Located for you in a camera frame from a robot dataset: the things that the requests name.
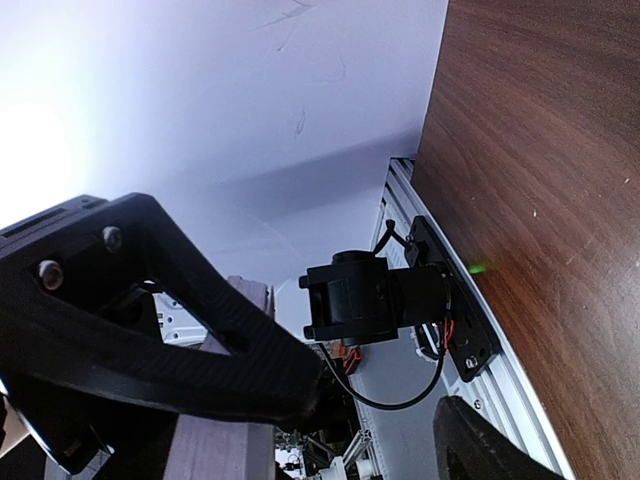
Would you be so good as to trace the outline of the front aluminium rail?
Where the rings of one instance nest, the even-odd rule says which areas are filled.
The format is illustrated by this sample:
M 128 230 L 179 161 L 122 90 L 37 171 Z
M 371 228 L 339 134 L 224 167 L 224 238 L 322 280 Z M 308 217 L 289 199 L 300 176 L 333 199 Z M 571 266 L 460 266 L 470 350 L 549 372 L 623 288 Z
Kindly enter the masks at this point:
M 389 163 L 377 225 L 382 238 L 389 221 L 405 242 L 389 241 L 381 251 L 390 268 L 422 260 L 443 262 L 450 271 L 451 305 L 446 316 L 452 332 L 442 364 L 435 358 L 439 335 L 425 324 L 402 330 L 396 340 L 363 347 L 363 360 L 351 378 L 362 395 L 380 403 L 416 396 L 440 374 L 433 392 L 418 405 L 385 412 L 358 408 L 371 442 L 367 455 L 380 479 L 436 479 L 439 476 L 433 421 L 440 398 L 454 396 L 484 418 L 500 437 L 534 462 L 565 478 L 575 474 L 541 401 L 534 392 L 495 315 L 466 267 L 410 184 L 415 162 Z

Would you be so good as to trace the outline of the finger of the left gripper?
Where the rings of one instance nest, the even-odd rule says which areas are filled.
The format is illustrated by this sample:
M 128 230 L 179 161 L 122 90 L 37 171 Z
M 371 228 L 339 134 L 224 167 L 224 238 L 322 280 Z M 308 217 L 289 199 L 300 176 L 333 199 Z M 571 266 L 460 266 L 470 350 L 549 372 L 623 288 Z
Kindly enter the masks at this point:
M 321 369 L 149 195 L 83 195 L 1 232 L 1 391 L 68 473 L 134 457 L 231 388 L 257 423 L 297 427 Z

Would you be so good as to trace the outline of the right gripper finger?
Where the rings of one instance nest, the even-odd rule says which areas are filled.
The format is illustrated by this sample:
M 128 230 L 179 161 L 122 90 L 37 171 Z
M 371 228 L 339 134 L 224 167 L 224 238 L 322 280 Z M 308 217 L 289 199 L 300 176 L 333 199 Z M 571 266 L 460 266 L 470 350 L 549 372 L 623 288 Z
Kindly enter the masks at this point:
M 433 419 L 441 479 L 548 480 L 561 476 L 518 449 L 459 396 L 441 398 Z

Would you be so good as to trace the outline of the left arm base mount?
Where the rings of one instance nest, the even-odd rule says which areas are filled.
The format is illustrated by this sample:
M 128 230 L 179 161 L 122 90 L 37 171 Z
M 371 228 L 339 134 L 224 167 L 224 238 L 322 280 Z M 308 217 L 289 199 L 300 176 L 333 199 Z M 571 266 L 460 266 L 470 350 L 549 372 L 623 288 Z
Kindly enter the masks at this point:
M 408 238 L 389 222 L 371 251 L 335 254 L 313 267 L 299 286 L 310 299 L 308 340 L 340 340 L 347 347 L 397 338 L 402 328 L 451 327 L 445 342 L 464 382 L 501 351 L 500 341 L 462 271 L 427 219 L 412 221 Z

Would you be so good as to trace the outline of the red-backed card deck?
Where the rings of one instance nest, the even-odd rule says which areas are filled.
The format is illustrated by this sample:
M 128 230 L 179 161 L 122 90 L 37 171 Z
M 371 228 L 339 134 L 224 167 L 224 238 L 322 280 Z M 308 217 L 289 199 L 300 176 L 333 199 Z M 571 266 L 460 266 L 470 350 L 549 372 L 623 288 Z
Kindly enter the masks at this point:
M 202 414 L 179 416 L 165 479 L 273 479 L 274 429 L 257 423 L 244 397 L 218 391 Z

